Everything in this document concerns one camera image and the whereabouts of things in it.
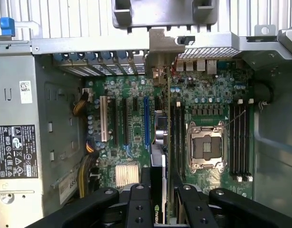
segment warning label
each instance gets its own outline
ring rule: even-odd
[[[73,193],[77,188],[77,171],[70,173],[62,182],[59,184],[59,199],[60,205]]]
[[[0,126],[0,179],[38,178],[35,125]]]

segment black label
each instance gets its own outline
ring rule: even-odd
[[[0,126],[0,179],[38,178],[35,125]]]
[[[152,196],[152,208],[154,223],[163,223],[163,212],[162,212],[162,167],[152,166],[150,170],[151,177],[151,196]]]

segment black ram slot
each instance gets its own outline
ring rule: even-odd
[[[185,169],[186,169],[186,153],[185,153],[185,145],[186,145],[186,127],[185,127],[185,106],[182,105],[181,108],[181,150],[182,150],[182,164],[181,164],[181,169],[182,169],[182,178],[183,181],[186,181],[186,174],[185,174]]]
[[[176,168],[181,173],[181,154],[180,154],[180,107],[175,108],[175,155],[177,158]]]
[[[240,116],[240,124],[241,124],[241,144],[240,144],[240,153],[241,153],[241,160],[240,160],[240,174],[243,176],[245,173],[245,154],[246,154],[246,106],[241,105],[240,106],[240,113],[243,113]]]
[[[133,111],[134,112],[138,111],[138,98],[137,97],[133,98]]]
[[[234,118],[234,106],[231,104],[229,106],[229,121],[232,121]],[[229,172],[230,175],[234,174],[234,123],[231,122],[229,124],[229,141],[230,141],[230,148],[229,148]]]
[[[246,107],[246,115],[245,115],[245,121],[246,121],[246,144],[245,144],[245,174],[250,175],[249,171],[249,142],[250,142],[250,107]]]
[[[239,174],[240,171],[240,107],[235,106],[235,175]]]
[[[174,156],[174,153],[175,153],[175,145],[174,145],[174,134],[175,134],[175,124],[174,124],[174,107],[171,106],[171,132],[172,134],[170,134],[170,140],[171,140],[171,153],[170,153],[170,156],[169,156],[169,161],[173,161],[173,167],[176,165],[176,161],[175,159],[173,159],[175,156]]]
[[[122,125],[123,125],[123,144],[129,144],[129,129],[128,129],[128,104],[127,99],[122,99]]]
[[[112,100],[112,112],[114,115],[114,144],[118,145],[118,113],[116,99]]]
[[[240,169],[239,169],[239,173],[240,175],[244,175],[244,170],[245,170],[245,144],[246,144],[246,140],[245,140],[245,105],[240,105],[239,106],[239,114],[240,114]]]

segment heatsink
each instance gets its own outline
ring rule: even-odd
[[[123,188],[131,183],[139,183],[138,165],[116,165],[115,178],[117,188]]]

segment cpu socket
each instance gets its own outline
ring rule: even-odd
[[[226,165],[226,129],[224,122],[217,126],[196,126],[190,122],[187,129],[188,162],[192,173],[198,169],[219,169]]]

